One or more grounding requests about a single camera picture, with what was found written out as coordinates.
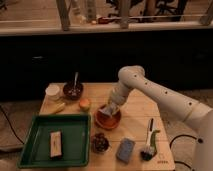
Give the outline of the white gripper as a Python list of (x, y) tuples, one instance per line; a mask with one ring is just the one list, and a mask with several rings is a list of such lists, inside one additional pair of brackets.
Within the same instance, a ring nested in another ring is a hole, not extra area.
[(109, 106), (111, 108), (117, 108), (126, 103), (130, 89), (123, 84), (117, 84), (110, 92)]

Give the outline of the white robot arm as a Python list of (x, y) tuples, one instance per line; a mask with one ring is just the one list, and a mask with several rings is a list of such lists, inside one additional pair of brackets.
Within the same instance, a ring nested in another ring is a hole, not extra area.
[(192, 171), (213, 171), (213, 107), (148, 80), (142, 66), (125, 66), (109, 96), (110, 115), (127, 101), (133, 89), (163, 105), (197, 132)]

